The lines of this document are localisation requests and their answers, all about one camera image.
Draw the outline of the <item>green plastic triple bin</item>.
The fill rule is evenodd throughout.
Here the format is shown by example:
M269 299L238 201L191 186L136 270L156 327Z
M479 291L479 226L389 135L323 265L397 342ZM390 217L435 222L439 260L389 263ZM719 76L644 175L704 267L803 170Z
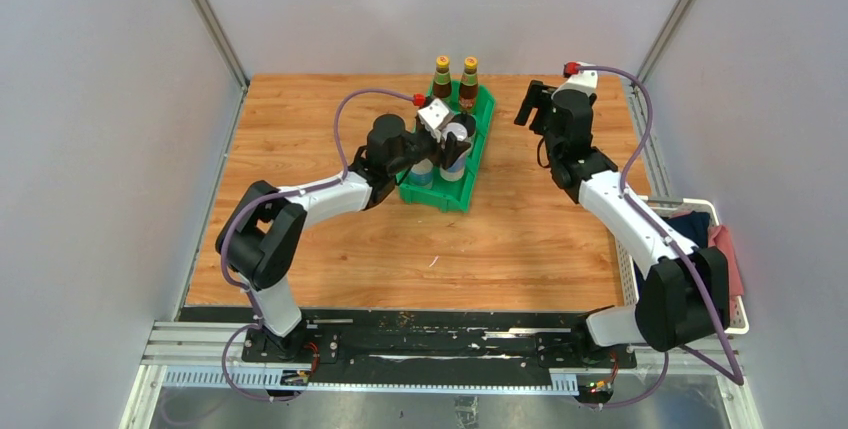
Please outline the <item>green plastic triple bin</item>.
M438 169L434 169L432 183L429 186L421 186L411 182L413 175L404 181L401 181L401 175L398 175L398 191L401 199L408 204L432 206L442 212L467 213L487 139L491 133L490 126L495 110L495 97L485 85L480 84L473 113L476 129L472 137L471 150L465 159L463 177L458 181L448 181L441 177Z

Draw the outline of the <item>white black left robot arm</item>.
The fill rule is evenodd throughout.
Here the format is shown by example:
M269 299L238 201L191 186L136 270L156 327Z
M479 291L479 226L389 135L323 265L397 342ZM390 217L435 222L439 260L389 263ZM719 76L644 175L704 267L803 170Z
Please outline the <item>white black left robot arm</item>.
M228 283L244 291L254 311L254 326L269 332L268 349L283 362L298 360L306 335L298 328L301 310L288 272L304 230L331 218L367 211L395 189L400 173L423 161L453 165L472 143L464 126L449 122L434 136L418 121L410 132L404 120L378 117L352 163L311 184L276 187L252 183L216 240Z

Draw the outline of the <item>silver lid spice jar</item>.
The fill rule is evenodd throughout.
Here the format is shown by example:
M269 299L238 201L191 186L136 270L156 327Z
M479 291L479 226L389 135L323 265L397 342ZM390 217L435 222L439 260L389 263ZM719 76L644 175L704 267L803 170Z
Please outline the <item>silver lid spice jar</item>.
M410 168L406 182L410 185L431 188L434 180L434 165L425 159Z

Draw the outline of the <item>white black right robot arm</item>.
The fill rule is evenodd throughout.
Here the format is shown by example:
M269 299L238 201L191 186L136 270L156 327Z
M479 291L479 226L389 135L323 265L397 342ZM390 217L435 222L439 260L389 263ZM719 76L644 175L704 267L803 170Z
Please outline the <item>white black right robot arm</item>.
M589 367L607 358L611 346L665 352L722 335L730 323L726 257L670 227L593 145L594 91L575 79L559 87L533 80L514 120L540 136L555 185L604 224L642 273L636 302L592 311L579 323L571 352Z

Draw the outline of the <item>yellow cap sauce bottle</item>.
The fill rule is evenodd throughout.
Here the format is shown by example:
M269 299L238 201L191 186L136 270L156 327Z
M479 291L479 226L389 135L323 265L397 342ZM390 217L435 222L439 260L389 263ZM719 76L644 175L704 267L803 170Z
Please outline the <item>yellow cap sauce bottle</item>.
M463 113L474 111L479 94L478 59L468 56L464 60L464 70L460 79L458 104Z
M440 55L436 58L436 67L431 83L431 95L434 98L448 100L452 94L450 58Z

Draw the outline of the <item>silver lid blue label jar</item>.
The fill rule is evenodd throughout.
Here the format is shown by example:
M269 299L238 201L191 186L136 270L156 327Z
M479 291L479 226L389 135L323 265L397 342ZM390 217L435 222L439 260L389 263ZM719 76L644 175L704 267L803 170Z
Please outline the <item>silver lid blue label jar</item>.
M445 128L445 160L440 161L439 171L442 179L457 182L465 175L467 153L470 150L468 131L460 123L449 123Z

